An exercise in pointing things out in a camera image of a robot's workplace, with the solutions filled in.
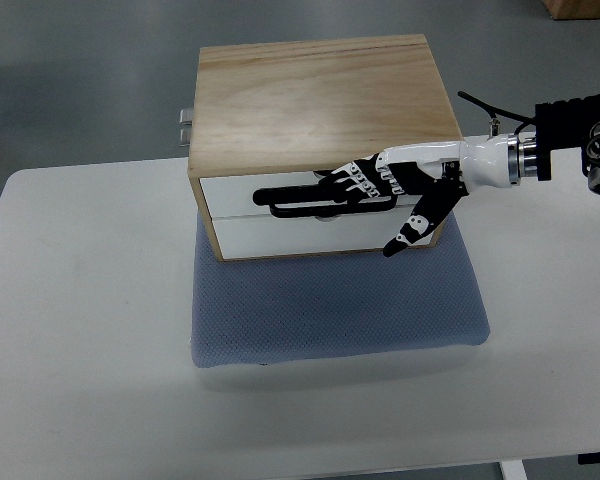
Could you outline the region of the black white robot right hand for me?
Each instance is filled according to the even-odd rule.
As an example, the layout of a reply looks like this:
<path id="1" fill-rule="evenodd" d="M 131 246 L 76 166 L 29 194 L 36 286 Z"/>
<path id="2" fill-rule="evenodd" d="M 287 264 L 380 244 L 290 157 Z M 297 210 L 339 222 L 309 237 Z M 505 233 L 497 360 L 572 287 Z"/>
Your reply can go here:
<path id="1" fill-rule="evenodd" d="M 381 196 L 419 200 L 395 238 L 383 248 L 393 256 L 428 237 L 458 202 L 479 187 L 509 188 L 520 180 L 517 142 L 508 135 L 483 142 L 466 140 L 387 148 L 347 163 L 318 184 L 336 203 L 359 203 Z"/>

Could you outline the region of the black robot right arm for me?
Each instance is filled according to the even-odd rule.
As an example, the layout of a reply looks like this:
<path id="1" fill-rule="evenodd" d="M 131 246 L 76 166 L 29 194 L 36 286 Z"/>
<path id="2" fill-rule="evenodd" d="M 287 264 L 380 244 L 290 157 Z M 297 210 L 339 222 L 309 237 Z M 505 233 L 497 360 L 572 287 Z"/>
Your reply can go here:
<path id="1" fill-rule="evenodd" d="M 532 117 L 495 107 L 464 91 L 458 96 L 487 112 L 493 135 L 498 133 L 499 116 L 519 123 L 506 147 L 510 184 L 515 185 L 524 177 L 549 181 L 551 153 L 578 148 L 588 188 L 600 195 L 600 93 L 537 104 Z"/>

